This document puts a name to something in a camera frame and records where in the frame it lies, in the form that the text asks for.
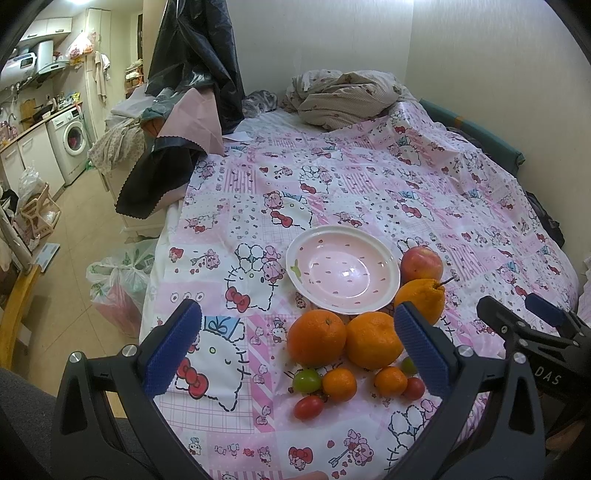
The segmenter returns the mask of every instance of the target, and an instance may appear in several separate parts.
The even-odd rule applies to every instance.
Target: washing machine door
[[[86,148],[86,136],[81,122],[72,122],[64,130],[64,149],[75,157],[80,155]]]

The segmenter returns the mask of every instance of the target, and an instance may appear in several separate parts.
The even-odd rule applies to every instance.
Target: white plastic bag
[[[94,52],[94,46],[92,44],[92,38],[88,34],[82,32],[76,37],[68,48],[68,58],[70,61],[75,60],[82,55],[88,55]]]
[[[40,194],[45,188],[45,181],[33,167],[25,168],[18,182],[17,214],[29,202],[32,196]]]
[[[112,257],[91,264],[86,279],[90,299],[105,319],[129,336],[138,338],[141,311],[152,266],[156,240],[126,245]]]

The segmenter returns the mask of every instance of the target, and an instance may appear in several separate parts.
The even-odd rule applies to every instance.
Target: blue gripper pad
[[[439,328],[429,325],[407,301],[396,307],[394,328],[429,393],[446,398],[458,368],[451,341]]]
[[[536,293],[525,297],[525,308],[545,321],[551,327],[557,328],[564,323],[564,310],[544,300]]]
[[[147,349],[153,349],[143,369],[142,387],[148,398],[166,392],[178,366],[187,355],[189,346],[201,331],[202,320],[199,304],[194,300],[183,300],[166,323],[154,328],[144,340],[142,347],[145,345]],[[160,339],[164,329],[167,332]]]

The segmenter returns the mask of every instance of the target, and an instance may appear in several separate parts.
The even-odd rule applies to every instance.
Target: blanket
[[[403,89],[392,73],[311,70],[292,79],[283,105],[304,122],[336,130],[377,116]]]
[[[355,397],[328,402],[313,421],[293,417],[301,395],[291,382],[300,367],[285,351],[286,335],[313,306],[286,275],[290,242],[306,229],[338,224],[375,236],[399,258],[409,247],[428,245],[444,261],[444,278],[455,279],[436,326],[455,345],[490,357],[504,355],[503,340],[476,316],[481,297],[491,295],[533,328],[553,333],[526,311],[524,297],[537,292],[572,307],[577,277],[517,181],[433,123],[416,101],[331,133],[264,121],[273,115],[253,119],[252,144],[207,156],[190,180],[146,321],[162,324],[183,298],[199,301],[206,317],[155,402],[214,479],[276,480],[315,470],[334,479],[382,478],[440,399],[381,398],[374,372],[342,358],[319,372],[350,368]],[[461,439],[485,403],[485,395],[475,402]]]

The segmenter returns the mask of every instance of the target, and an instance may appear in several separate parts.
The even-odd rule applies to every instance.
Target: small mandarin orange
[[[402,395],[408,385],[406,375],[398,367],[382,368],[374,379],[374,386],[381,397]]]
[[[333,401],[349,401],[357,393],[357,380],[351,370],[338,367],[322,377],[322,390]]]

